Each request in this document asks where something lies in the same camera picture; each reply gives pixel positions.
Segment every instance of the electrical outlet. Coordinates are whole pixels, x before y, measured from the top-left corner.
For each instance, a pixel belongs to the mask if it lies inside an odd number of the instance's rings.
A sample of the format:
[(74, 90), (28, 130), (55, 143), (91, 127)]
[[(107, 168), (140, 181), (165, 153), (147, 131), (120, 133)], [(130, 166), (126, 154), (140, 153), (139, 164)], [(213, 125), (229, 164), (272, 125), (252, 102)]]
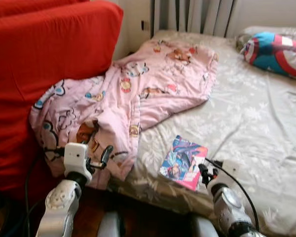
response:
[(142, 21), (142, 31), (149, 31), (149, 22), (148, 21)]

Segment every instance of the comic book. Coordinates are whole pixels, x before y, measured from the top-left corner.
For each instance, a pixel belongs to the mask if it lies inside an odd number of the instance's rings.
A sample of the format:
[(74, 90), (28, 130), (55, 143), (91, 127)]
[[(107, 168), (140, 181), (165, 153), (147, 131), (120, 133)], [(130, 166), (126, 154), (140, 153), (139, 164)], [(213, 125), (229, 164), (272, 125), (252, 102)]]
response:
[(198, 165), (204, 162), (206, 155), (206, 147), (189, 142), (177, 135), (159, 172), (188, 189), (206, 192), (198, 168)]

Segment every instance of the red sofa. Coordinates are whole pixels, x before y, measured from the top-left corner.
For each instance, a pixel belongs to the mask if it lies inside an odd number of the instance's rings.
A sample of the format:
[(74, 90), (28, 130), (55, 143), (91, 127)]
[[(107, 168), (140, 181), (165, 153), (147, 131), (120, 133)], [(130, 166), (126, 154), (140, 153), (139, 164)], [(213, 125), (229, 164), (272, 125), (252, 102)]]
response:
[(56, 180), (28, 123), (32, 104), (61, 79), (101, 74), (111, 64), (123, 12), (107, 1), (0, 0), (0, 191), (30, 202)]

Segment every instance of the pillow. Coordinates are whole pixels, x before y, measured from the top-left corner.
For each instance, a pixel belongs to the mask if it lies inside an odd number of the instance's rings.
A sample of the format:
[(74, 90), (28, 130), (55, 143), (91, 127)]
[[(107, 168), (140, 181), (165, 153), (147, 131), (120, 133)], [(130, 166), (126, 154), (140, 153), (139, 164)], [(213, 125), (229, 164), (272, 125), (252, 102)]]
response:
[(296, 40), (270, 32), (255, 34), (246, 44), (244, 59), (261, 69), (296, 78)]
[(272, 32), (296, 40), (296, 28), (293, 27), (266, 27), (250, 26), (242, 30), (236, 37), (236, 48), (240, 51), (249, 39), (259, 32)]
[(0, 17), (40, 11), (87, 0), (0, 0)]

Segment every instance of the curtain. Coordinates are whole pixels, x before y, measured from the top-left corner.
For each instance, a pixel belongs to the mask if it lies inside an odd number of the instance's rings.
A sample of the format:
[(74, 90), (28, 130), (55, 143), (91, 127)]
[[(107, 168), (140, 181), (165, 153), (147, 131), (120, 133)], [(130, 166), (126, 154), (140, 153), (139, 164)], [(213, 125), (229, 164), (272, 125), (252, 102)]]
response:
[(153, 35), (159, 30), (225, 37), (237, 0), (153, 0)]

